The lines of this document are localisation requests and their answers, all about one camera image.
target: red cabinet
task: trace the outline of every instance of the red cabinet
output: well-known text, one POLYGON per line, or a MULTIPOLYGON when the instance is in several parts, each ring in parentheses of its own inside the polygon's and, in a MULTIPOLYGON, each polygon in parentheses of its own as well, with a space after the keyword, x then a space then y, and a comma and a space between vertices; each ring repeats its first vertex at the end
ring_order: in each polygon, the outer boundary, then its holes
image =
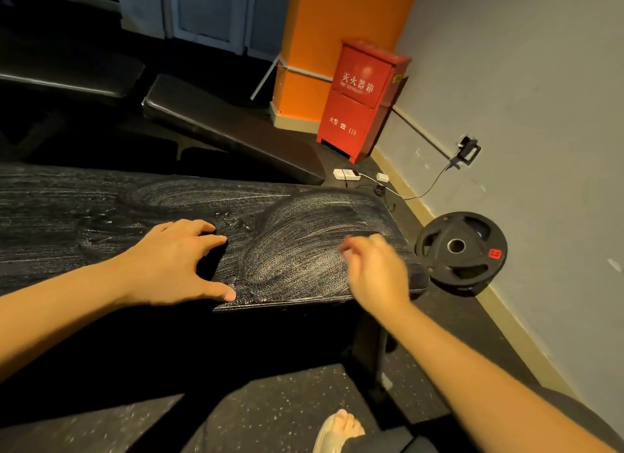
POLYGON ((343 51, 316 137, 349 155, 366 157, 411 59, 363 40, 343 40, 343 51))

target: orange wall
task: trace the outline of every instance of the orange wall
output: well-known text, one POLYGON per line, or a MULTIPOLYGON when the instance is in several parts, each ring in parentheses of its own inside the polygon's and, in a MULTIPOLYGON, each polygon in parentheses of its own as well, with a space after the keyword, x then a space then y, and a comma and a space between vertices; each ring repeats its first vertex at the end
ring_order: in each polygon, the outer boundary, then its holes
MULTIPOLYGON (((394 51, 414 0, 290 0, 281 55, 289 66, 332 77, 341 39, 360 37, 394 51)), ((281 69, 278 114, 320 121, 330 83, 281 69)))

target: beige slipper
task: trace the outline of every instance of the beige slipper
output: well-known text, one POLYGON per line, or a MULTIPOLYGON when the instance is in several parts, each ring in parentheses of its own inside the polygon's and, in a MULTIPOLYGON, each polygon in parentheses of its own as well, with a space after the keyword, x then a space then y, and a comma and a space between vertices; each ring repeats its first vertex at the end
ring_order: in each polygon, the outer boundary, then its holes
POLYGON ((340 433, 332 432, 332 425, 334 424, 335 417, 336 414, 330 415, 323 422, 318 436, 316 437, 312 453, 340 453, 340 450, 343 449, 343 445, 347 439, 340 433))

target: beige baseboard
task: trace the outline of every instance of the beige baseboard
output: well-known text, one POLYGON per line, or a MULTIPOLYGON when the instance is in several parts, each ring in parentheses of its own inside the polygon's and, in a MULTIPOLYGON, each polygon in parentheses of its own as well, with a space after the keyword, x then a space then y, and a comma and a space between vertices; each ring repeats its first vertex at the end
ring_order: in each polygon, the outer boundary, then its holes
MULTIPOLYGON (((373 149, 371 157, 379 168, 390 177, 390 182, 392 182, 398 193, 410 197, 415 196, 401 175, 377 149, 373 149)), ((433 220, 434 217, 429 209, 417 198, 408 200, 406 203, 423 225, 433 220)), ((496 295, 492 287, 487 287, 481 292, 477 296, 477 300, 542 386, 569 395, 574 399, 579 398, 550 362, 548 356, 540 350, 535 340, 531 338, 519 320, 496 295)))
POLYGON ((282 116, 275 110, 273 102, 271 102, 271 119, 273 120, 273 126, 276 128, 312 134, 318 133, 318 126, 321 124, 318 121, 308 121, 282 116))

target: power strip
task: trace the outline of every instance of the power strip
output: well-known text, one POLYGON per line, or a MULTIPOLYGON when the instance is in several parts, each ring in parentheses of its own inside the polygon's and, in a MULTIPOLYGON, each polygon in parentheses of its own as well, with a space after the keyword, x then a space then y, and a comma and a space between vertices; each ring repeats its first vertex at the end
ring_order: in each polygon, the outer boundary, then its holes
POLYGON ((355 169, 334 169, 336 180, 360 180, 362 176, 355 169))

